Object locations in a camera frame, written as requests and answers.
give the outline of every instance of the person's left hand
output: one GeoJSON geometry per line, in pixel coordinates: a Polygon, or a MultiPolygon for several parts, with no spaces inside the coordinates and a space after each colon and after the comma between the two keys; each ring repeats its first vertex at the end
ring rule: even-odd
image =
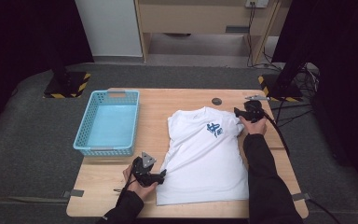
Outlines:
{"type": "MultiPolygon", "coordinates": [[[[127,167],[127,169],[123,171],[123,175],[124,178],[126,179],[126,182],[130,177],[130,173],[131,173],[131,165],[129,165],[129,167],[127,167]]],[[[149,187],[144,188],[139,184],[138,181],[136,181],[136,178],[133,175],[131,176],[130,182],[132,183],[128,186],[127,190],[134,191],[142,199],[142,201],[145,201],[147,195],[149,195],[153,190],[155,190],[156,186],[158,185],[158,182],[154,182],[149,187]]]]}

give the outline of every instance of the hand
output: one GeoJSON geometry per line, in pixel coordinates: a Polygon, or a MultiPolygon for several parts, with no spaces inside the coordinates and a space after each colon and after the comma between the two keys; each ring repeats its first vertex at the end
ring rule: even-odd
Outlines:
{"type": "Polygon", "coordinates": [[[246,120],[243,116],[240,116],[240,121],[245,126],[248,134],[261,133],[264,135],[267,131],[266,117],[262,118],[256,123],[252,123],[251,121],[246,120]]]}
{"type": "MultiPolygon", "coordinates": [[[[123,171],[123,175],[124,175],[126,182],[130,177],[130,173],[131,173],[131,165],[129,165],[129,167],[127,167],[127,169],[125,169],[123,171]]],[[[149,193],[151,193],[153,190],[155,190],[156,186],[158,184],[157,182],[155,182],[152,185],[150,185],[149,187],[144,188],[139,184],[138,181],[136,181],[136,178],[133,175],[131,176],[130,182],[132,182],[132,181],[133,181],[133,183],[131,183],[128,186],[127,190],[134,191],[142,199],[142,201],[145,201],[147,195],[149,195],[149,193]]]]}

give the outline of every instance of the wooden desk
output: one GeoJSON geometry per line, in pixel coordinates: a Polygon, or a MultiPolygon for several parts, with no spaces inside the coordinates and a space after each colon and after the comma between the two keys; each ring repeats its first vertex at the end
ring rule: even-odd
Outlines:
{"type": "MultiPolygon", "coordinates": [[[[71,217],[100,217],[116,204],[118,193],[113,189],[122,189],[125,182],[122,171],[132,163],[142,151],[157,159],[152,173],[157,173],[169,148],[167,118],[175,111],[196,110],[203,106],[219,110],[233,111],[233,107],[243,108],[244,97],[264,95],[262,91],[242,90],[183,90],[183,89],[136,89],[140,92],[140,114],[135,143],[135,153],[128,158],[92,158],[86,157],[74,189],[84,190],[82,197],[71,197],[67,214],[71,217]],[[221,105],[213,105],[213,98],[220,98],[221,105]]],[[[262,102],[263,108],[271,115],[269,104],[262,102]]],[[[243,137],[239,138],[242,149],[243,137]]],[[[266,140],[275,157],[278,173],[292,194],[299,193],[295,174],[279,135],[268,124],[266,140]]],[[[308,215],[304,201],[296,202],[296,208],[302,217],[308,215]]],[[[180,205],[156,206],[156,194],[150,195],[139,217],[248,217],[248,201],[192,203],[180,205]]]]}
{"type": "MultiPolygon", "coordinates": [[[[235,34],[228,26],[249,29],[251,9],[246,0],[134,0],[142,52],[146,62],[153,33],[235,34]]],[[[270,35],[279,36],[292,0],[269,0],[265,8],[257,8],[249,31],[253,63],[262,56],[270,35]]]]}

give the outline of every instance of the plastic basket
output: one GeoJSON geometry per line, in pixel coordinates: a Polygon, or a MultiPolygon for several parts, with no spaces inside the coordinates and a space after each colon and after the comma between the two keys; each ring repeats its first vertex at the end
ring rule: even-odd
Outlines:
{"type": "Polygon", "coordinates": [[[84,156],[132,156],[138,91],[94,91],[74,142],[84,156]]]}

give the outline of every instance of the wooden tabletop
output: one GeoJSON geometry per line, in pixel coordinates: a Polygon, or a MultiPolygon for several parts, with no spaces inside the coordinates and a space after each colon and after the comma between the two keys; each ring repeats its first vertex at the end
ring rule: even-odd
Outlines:
{"type": "MultiPolygon", "coordinates": [[[[85,157],[79,170],[74,189],[84,190],[82,197],[72,196],[67,214],[70,217],[101,217],[116,204],[118,193],[114,189],[124,187],[122,171],[142,151],[157,159],[152,173],[158,173],[169,148],[168,122],[177,110],[196,110],[209,106],[219,110],[233,111],[236,106],[243,109],[246,96],[264,95],[262,91],[244,90],[189,90],[189,89],[137,89],[140,92],[140,113],[132,157],[85,157]],[[219,98],[221,105],[214,105],[213,98],[219,98]]],[[[263,108],[272,116],[268,102],[262,102],[263,108]]],[[[241,155],[245,134],[239,137],[241,155]]],[[[280,177],[292,194],[301,192],[291,163],[282,146],[279,135],[268,123],[266,141],[275,158],[280,177]]],[[[308,216],[304,200],[295,202],[302,217],[308,216]]],[[[241,218],[248,217],[248,201],[190,203],[156,206],[156,194],[145,201],[145,207],[138,217],[208,217],[241,218]]]]}

